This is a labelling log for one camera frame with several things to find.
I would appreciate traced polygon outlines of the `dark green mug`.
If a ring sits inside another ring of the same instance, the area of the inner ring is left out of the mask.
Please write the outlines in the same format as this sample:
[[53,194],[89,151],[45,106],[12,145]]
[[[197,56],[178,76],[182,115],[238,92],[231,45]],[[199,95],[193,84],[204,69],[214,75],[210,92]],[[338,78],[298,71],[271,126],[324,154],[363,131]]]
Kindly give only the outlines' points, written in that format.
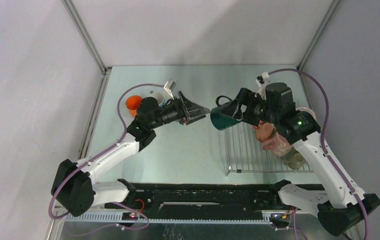
[[219,110],[220,110],[220,107],[223,105],[223,104],[226,104],[226,103],[223,103],[223,104],[219,104],[219,100],[222,99],[222,98],[225,98],[228,100],[228,102],[232,101],[233,99],[225,96],[225,95],[220,95],[216,98],[215,100],[215,103],[216,103],[216,107],[214,107],[213,109],[211,109],[210,111],[210,119],[211,119],[211,123],[212,125],[217,129],[217,130],[225,130],[227,128],[230,128],[240,122],[238,121],[235,121],[234,119],[230,118],[230,117],[226,117],[226,116],[223,116],[223,115],[220,115],[219,114]]

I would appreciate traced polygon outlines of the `orange mug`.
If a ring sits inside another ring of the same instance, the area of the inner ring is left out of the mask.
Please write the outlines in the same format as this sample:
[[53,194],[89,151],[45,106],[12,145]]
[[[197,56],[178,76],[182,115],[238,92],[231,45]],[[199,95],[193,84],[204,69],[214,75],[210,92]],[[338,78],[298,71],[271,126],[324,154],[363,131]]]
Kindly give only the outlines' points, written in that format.
[[143,98],[139,95],[132,95],[126,100],[126,107],[133,118],[136,117],[142,100]]

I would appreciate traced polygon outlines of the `light blue mug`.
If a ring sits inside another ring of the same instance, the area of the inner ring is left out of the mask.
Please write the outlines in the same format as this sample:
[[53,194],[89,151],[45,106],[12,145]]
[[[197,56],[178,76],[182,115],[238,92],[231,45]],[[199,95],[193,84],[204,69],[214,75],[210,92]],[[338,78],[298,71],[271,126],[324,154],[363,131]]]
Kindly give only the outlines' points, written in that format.
[[162,93],[150,91],[149,96],[155,98],[159,106],[163,106],[165,104],[165,97]]

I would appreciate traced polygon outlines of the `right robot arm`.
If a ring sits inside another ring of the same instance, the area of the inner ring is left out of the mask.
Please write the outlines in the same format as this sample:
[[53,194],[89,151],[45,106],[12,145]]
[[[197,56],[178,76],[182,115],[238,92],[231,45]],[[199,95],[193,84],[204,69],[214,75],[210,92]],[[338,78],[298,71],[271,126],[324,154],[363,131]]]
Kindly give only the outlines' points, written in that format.
[[265,98],[241,88],[234,99],[217,104],[210,116],[218,130],[241,122],[252,126],[261,122],[272,124],[307,161],[325,189],[324,194],[319,194],[282,180],[270,188],[271,207],[293,206],[306,211],[316,216],[328,233],[337,237],[366,221],[380,205],[376,194],[366,193],[344,170],[313,116],[296,109],[292,90],[285,83],[267,85]]

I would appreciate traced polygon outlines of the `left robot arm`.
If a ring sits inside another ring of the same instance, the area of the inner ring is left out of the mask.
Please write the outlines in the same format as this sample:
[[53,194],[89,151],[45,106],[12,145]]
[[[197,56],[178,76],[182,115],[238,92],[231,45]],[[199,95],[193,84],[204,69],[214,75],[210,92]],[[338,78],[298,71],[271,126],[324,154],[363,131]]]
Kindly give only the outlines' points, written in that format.
[[55,202],[74,217],[93,206],[111,202],[118,202],[123,208],[134,206],[136,195],[127,181],[100,181],[98,178],[145,149],[155,139],[156,128],[172,122],[189,125],[205,118],[209,112],[208,108],[192,102],[181,91],[177,98],[170,99],[163,106],[152,96],[143,98],[134,120],[117,141],[94,156],[76,162],[66,159],[59,164],[51,189],[50,217],[57,218],[52,211]]

